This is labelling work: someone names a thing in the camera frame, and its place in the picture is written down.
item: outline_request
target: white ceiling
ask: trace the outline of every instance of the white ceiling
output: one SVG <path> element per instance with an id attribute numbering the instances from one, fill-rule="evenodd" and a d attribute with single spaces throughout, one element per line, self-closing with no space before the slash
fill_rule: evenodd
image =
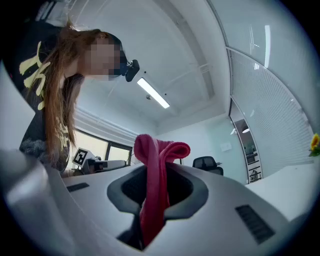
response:
<path id="1" fill-rule="evenodd" d="M 118 100 L 121 109 L 139 113 L 139 118 L 154 125 L 156 134 L 229 110 L 228 57 L 218 22 L 205 0 L 76 0 L 69 7 L 76 26 L 114 34 L 122 41 L 128 60 L 137 59 L 140 64 L 132 82 L 122 77 L 116 84 L 90 80 L 86 86 L 101 86 L 99 93 L 106 101 Z M 147 93 L 137 84 L 141 77 L 169 108 L 146 99 Z M 106 105 L 94 104 L 98 109 Z"/>

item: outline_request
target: person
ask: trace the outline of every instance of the person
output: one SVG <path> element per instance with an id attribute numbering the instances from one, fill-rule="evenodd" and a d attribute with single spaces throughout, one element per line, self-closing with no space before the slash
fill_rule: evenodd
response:
<path id="1" fill-rule="evenodd" d="M 70 21 L 63 28 L 29 21 L 18 37 L 3 63 L 35 111 L 19 149 L 62 174 L 75 145 L 75 105 L 84 78 L 112 80 L 127 58 L 116 36 L 99 29 L 78 31 Z"/>

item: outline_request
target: white desk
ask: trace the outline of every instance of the white desk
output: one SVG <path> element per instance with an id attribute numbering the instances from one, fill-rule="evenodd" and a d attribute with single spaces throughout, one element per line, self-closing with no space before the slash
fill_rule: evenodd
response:
<path id="1" fill-rule="evenodd" d="M 308 212 L 319 192 L 320 170 L 314 164 L 286 166 L 246 185 L 277 208 L 289 221 Z"/>

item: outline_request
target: red cloth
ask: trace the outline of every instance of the red cloth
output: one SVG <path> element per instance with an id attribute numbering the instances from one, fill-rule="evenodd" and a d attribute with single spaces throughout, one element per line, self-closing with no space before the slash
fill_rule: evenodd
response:
<path id="1" fill-rule="evenodd" d="M 144 245 L 147 246 L 164 225 L 164 211 L 170 206 L 167 191 L 166 162 L 190 154 L 183 142 L 162 141 L 148 134 L 139 135 L 134 142 L 134 155 L 147 166 L 146 198 L 140 213 Z"/>

